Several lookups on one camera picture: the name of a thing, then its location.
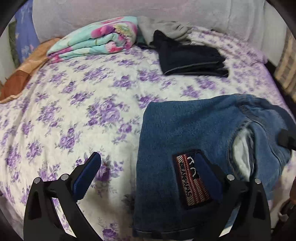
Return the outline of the blue patterned cloth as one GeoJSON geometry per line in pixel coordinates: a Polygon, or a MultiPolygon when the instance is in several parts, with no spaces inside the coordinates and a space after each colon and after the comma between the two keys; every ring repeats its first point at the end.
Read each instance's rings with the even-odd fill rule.
{"type": "Polygon", "coordinates": [[[20,63],[23,63],[40,44],[32,18],[33,1],[27,1],[15,14],[16,51],[20,63]]]}

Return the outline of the striped curtain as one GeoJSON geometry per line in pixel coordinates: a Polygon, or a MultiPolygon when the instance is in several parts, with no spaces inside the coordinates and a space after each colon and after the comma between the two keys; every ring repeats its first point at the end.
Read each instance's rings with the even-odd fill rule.
{"type": "Polygon", "coordinates": [[[289,28],[287,28],[285,44],[274,73],[274,77],[281,84],[284,92],[295,102],[296,85],[296,42],[295,37],[289,28]]]}

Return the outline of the orange brown pillow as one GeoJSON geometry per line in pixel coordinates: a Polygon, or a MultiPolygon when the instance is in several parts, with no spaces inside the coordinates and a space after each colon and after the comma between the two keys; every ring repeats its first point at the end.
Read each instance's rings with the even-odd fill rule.
{"type": "Polygon", "coordinates": [[[60,38],[53,38],[40,44],[33,53],[13,72],[1,87],[1,104],[22,95],[32,76],[48,61],[47,52],[60,38]]]}

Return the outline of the folded teal floral blanket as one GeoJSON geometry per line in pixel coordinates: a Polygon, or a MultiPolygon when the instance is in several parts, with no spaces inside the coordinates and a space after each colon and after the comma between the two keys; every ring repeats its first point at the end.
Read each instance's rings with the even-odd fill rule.
{"type": "Polygon", "coordinates": [[[114,54],[130,49],[137,38],[137,18],[122,16],[81,27],[47,52],[53,63],[81,56],[114,54]]]}

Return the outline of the folded black pants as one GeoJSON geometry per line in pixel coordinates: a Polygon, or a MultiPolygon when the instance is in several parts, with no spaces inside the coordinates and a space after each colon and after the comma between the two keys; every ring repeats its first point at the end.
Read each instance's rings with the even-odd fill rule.
{"type": "Polygon", "coordinates": [[[183,45],[159,30],[152,41],[159,54],[159,64],[164,75],[193,75],[228,77],[225,57],[213,47],[183,45]]]}

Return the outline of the purple floral bedspread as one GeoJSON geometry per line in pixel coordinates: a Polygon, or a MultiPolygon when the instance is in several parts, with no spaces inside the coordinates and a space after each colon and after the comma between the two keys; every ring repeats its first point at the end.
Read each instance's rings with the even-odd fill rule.
{"type": "Polygon", "coordinates": [[[190,37],[226,57],[228,78],[165,76],[156,51],[132,47],[47,63],[18,99],[1,105],[1,199],[19,232],[34,178],[55,180],[98,152],[102,169],[78,205],[104,240],[131,240],[138,141],[150,102],[239,93],[287,107],[261,52],[202,27],[190,37]]]}

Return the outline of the blue denim jeans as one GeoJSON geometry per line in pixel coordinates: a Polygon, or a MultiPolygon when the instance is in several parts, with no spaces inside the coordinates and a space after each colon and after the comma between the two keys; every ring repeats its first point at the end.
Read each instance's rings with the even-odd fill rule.
{"type": "Polygon", "coordinates": [[[258,178],[268,199],[292,151],[278,144],[295,133],[283,108],[252,95],[152,102],[139,137],[133,234],[189,240],[215,229],[223,182],[258,178]]]}

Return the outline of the grey garment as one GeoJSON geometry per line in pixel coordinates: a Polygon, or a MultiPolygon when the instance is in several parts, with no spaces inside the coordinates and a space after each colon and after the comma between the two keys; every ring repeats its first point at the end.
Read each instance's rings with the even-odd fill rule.
{"type": "Polygon", "coordinates": [[[190,43],[189,34],[192,32],[190,23],[179,21],[166,21],[152,19],[146,16],[137,17],[138,37],[137,42],[140,45],[152,47],[151,43],[154,39],[154,32],[161,31],[168,38],[183,44],[190,43]]]}

